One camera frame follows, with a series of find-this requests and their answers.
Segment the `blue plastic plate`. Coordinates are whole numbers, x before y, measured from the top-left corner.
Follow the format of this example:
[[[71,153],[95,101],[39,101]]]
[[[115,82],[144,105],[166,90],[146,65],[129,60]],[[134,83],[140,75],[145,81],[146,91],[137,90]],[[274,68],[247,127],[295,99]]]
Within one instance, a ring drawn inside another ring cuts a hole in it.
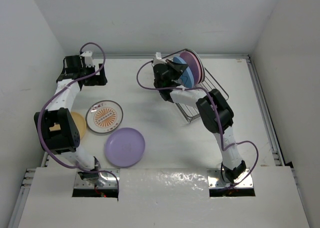
[[[187,63],[179,56],[175,56],[173,58],[173,62],[178,64],[184,64],[187,65]],[[181,85],[186,88],[193,88],[194,87],[194,76],[192,74],[192,71],[189,67],[186,68],[186,70],[182,73],[182,75],[179,78],[179,81],[181,82]]]

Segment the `white plate green rim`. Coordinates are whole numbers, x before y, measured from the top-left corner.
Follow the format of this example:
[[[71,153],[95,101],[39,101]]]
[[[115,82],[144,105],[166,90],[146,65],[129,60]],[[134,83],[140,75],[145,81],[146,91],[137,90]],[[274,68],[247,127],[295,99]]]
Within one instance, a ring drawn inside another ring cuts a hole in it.
[[[199,65],[200,65],[200,69],[201,69],[201,75],[200,75],[200,79],[199,79],[198,84],[200,84],[200,83],[204,82],[205,77],[206,77],[206,74],[205,74],[205,67],[203,66],[203,63],[202,63],[202,61],[201,61],[201,59],[200,59],[199,55],[198,55],[194,50],[192,50],[192,49],[188,49],[188,48],[186,48],[186,49],[185,49],[185,51],[190,52],[191,54],[193,54],[193,55],[196,57],[197,61],[199,62]]]

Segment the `purple plastic plate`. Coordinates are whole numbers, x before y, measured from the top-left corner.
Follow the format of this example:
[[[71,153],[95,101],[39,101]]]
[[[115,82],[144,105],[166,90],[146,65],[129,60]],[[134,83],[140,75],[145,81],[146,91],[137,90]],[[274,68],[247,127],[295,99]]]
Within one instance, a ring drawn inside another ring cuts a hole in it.
[[[104,148],[104,155],[112,165],[127,168],[141,160],[146,142],[138,130],[120,128],[107,138]]]

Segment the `pink plastic plate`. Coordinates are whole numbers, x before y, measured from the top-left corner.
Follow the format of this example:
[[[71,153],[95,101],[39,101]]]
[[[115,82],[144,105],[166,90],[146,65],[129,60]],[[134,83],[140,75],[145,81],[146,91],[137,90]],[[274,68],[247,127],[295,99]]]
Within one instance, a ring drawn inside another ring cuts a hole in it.
[[[196,84],[199,84],[199,83],[201,83],[201,81],[203,79],[202,78],[203,77],[203,65],[202,65],[201,59],[199,58],[198,54],[193,51],[193,55],[195,57],[195,61],[197,64],[197,69],[198,69],[198,80],[197,80]]]

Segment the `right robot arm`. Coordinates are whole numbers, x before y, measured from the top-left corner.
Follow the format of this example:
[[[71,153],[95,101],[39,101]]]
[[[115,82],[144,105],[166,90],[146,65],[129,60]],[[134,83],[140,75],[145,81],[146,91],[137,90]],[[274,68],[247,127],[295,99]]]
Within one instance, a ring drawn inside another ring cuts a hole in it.
[[[233,133],[234,113],[217,89],[186,88],[178,84],[187,65],[166,61],[153,66],[154,87],[165,101],[183,104],[198,110],[205,128],[217,140],[222,155],[224,176],[230,183],[246,170]]]

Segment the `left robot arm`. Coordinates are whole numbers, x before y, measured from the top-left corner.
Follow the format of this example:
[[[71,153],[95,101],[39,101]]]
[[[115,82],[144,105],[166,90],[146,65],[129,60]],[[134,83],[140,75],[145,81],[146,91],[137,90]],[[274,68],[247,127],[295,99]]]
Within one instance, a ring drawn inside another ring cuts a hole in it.
[[[80,132],[71,115],[74,100],[83,86],[103,86],[107,79],[104,65],[96,67],[92,51],[63,59],[54,96],[34,115],[42,148],[60,165],[77,169],[79,177],[97,185],[101,181],[96,157],[80,145]]]

